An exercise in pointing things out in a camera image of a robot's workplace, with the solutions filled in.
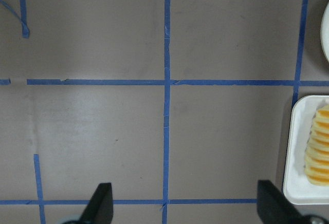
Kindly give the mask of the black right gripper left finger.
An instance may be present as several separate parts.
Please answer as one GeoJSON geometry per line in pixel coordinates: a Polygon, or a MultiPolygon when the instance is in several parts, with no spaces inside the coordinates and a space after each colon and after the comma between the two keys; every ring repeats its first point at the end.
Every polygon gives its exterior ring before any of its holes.
{"type": "Polygon", "coordinates": [[[112,184],[100,183],[79,218],[79,223],[110,224],[114,217],[112,184]]]}

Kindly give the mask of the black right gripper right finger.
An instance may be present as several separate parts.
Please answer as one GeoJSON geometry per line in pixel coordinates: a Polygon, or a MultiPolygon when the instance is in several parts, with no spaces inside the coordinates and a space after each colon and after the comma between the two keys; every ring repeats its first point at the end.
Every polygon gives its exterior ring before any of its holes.
{"type": "Polygon", "coordinates": [[[311,223],[311,218],[299,213],[270,180],[258,181],[257,213],[264,224],[311,223]]]}

